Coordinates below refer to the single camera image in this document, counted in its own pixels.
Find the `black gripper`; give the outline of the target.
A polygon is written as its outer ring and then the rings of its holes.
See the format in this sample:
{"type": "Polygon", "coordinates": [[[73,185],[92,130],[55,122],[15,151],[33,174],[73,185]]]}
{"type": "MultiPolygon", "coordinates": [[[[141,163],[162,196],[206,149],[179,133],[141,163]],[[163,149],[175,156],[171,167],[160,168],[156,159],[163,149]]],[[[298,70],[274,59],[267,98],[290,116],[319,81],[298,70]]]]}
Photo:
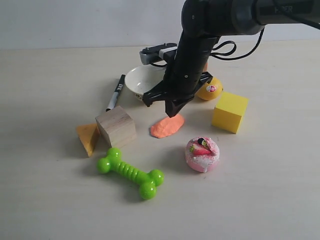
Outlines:
{"type": "Polygon", "coordinates": [[[191,37],[183,31],[174,58],[167,62],[163,80],[143,94],[144,104],[149,107],[165,101],[165,113],[169,118],[175,117],[194,99],[203,68],[219,39],[211,34],[191,37]]]}

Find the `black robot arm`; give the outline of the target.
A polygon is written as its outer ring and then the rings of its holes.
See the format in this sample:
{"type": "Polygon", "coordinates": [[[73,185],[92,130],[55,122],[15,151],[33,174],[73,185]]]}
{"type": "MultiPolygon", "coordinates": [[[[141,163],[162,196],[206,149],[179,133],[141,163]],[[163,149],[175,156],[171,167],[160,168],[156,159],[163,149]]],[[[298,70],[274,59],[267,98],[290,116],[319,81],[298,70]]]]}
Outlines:
{"type": "Polygon", "coordinates": [[[209,57],[229,61],[229,54],[217,53],[223,36],[262,35],[266,25],[301,23],[320,26],[317,0],[187,0],[181,12],[179,43],[164,43],[140,51],[144,65],[165,61],[163,79],[145,92],[146,106],[163,101],[165,112],[174,117],[211,82],[204,71],[209,57]]]}

